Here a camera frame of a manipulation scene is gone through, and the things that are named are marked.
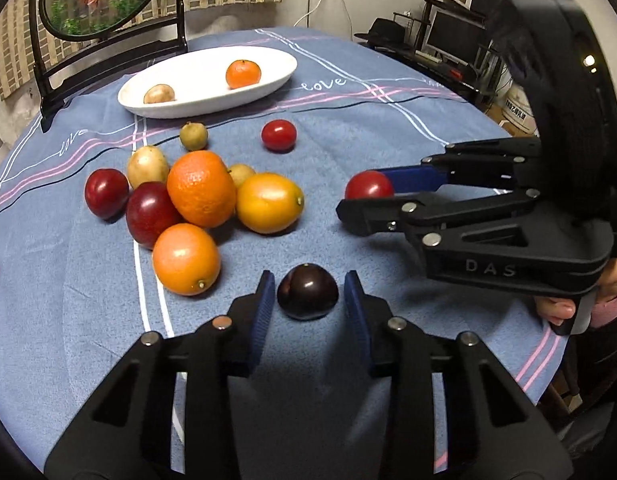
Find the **computer monitor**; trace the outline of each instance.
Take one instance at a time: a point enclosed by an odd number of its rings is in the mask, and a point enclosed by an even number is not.
[[[479,44],[484,40],[485,28],[482,25],[438,9],[426,46],[456,63],[470,65],[476,62]]]

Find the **white bowl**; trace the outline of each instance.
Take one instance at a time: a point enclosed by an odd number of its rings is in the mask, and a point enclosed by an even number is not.
[[[226,69],[237,59],[255,61],[262,70],[260,82],[231,90]],[[130,78],[117,94],[129,112],[152,119],[176,119],[211,114],[251,103],[275,92],[298,67],[298,61],[282,50],[263,46],[222,46],[197,50],[166,59]],[[151,87],[167,84],[175,101],[145,105]]]

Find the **beige round fruit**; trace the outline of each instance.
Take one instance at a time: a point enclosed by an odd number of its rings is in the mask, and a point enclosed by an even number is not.
[[[144,104],[154,105],[157,103],[168,103],[175,101],[175,90],[169,85],[155,85],[148,89],[144,94]]]
[[[233,166],[228,168],[228,172],[233,182],[235,182],[236,188],[239,188],[247,178],[255,174],[255,170],[245,164],[233,164]]]
[[[237,190],[237,217],[251,231],[269,235],[290,227],[304,211],[304,193],[276,173],[256,173]]]
[[[186,123],[180,130],[180,142],[190,152],[203,150],[208,142],[208,130],[202,123]]]
[[[142,146],[134,152],[126,166],[126,176],[133,189],[144,182],[166,183],[168,162],[157,146]]]

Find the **metal screw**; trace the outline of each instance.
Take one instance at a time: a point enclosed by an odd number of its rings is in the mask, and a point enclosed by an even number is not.
[[[226,330],[233,324],[233,320],[229,316],[214,317],[211,322],[213,324],[213,328],[218,330]]]
[[[422,243],[427,247],[435,247],[439,245],[442,241],[442,235],[438,233],[429,233],[428,235],[424,235],[422,238]]]
[[[412,213],[417,209],[417,204],[415,202],[407,202],[402,206],[402,211],[405,213]]]
[[[144,332],[140,341],[146,346],[154,345],[159,341],[159,334],[157,332]]]
[[[392,317],[389,319],[389,322],[387,322],[387,325],[391,330],[397,330],[399,332],[407,327],[407,320],[402,317]]]
[[[475,332],[462,332],[460,334],[460,341],[466,346],[475,346],[479,343],[479,337]]]

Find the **round black frame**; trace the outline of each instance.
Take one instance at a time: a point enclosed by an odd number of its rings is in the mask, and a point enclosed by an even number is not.
[[[98,30],[97,32],[92,32],[91,34],[81,34],[79,36],[74,36],[72,34],[64,34],[63,32],[56,30],[52,26],[50,19],[48,18],[47,11],[46,11],[45,0],[38,0],[37,10],[38,10],[38,13],[40,14],[40,21],[42,22],[42,25],[44,25],[44,28],[48,30],[53,36],[63,41],[80,42],[80,41],[89,41],[89,40],[98,40],[98,39],[108,38],[109,36],[111,36],[113,32],[115,32],[119,28],[124,27],[124,25],[130,22],[130,20],[135,18],[135,16],[137,16],[140,13],[140,11],[144,7],[146,7],[149,1],[151,0],[143,0],[142,2],[138,4],[137,8],[133,12],[131,12],[126,18],[124,18],[123,20],[120,20],[117,23],[113,23],[110,27],[103,28],[102,30]]]

